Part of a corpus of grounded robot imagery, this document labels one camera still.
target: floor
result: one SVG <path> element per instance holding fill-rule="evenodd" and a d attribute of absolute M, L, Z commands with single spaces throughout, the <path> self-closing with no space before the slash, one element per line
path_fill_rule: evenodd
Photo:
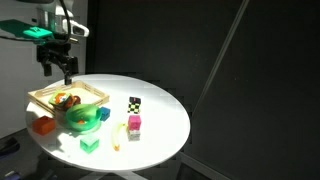
<path fill-rule="evenodd" d="M 0 160 L 0 179 L 10 171 L 19 172 L 23 180 L 41 179 L 52 171 L 58 179 L 68 180 L 78 180 L 91 173 L 90 171 L 65 165 L 52 157 L 49 157 L 31 139 L 26 129 L 0 139 L 0 142 L 3 142 L 10 137 L 15 137 L 17 139 L 20 143 L 20 150 L 15 154 Z M 176 179 L 179 166 L 179 160 L 173 157 L 156 167 L 137 171 L 135 173 L 149 180 L 174 180 Z M 123 178 L 114 174 L 108 174 L 101 180 L 107 179 L 122 180 Z"/>

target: checkered cube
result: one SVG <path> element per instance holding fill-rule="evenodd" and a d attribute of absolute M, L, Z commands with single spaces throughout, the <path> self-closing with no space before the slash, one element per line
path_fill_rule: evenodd
<path fill-rule="evenodd" d="M 128 120 L 129 130 L 140 130 L 141 118 L 139 115 L 130 115 Z"/>
<path fill-rule="evenodd" d="M 102 113 L 100 120 L 101 121 L 106 121 L 110 117 L 110 109 L 105 108 L 105 107 L 101 107 L 100 110 L 101 110 L 101 113 Z"/>
<path fill-rule="evenodd" d="M 141 99 L 136 97 L 130 97 L 129 98 L 129 107 L 128 107 L 128 113 L 133 112 L 135 114 L 139 114 L 141 105 Z"/>
<path fill-rule="evenodd" d="M 80 148 L 88 154 L 97 149 L 98 146 L 99 139 L 92 135 L 87 135 L 80 139 Z"/>

